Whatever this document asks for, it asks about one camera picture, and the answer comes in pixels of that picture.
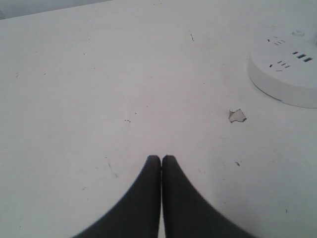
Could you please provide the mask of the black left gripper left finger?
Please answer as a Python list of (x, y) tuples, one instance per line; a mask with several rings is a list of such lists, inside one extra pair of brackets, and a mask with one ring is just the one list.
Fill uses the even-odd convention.
[(134, 183), (77, 238), (157, 238), (161, 209), (161, 162), (150, 155)]

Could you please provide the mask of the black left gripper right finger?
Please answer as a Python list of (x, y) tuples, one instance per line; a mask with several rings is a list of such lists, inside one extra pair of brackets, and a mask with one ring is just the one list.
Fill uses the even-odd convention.
[(161, 187), (167, 238), (250, 237), (198, 193), (172, 155), (162, 159)]

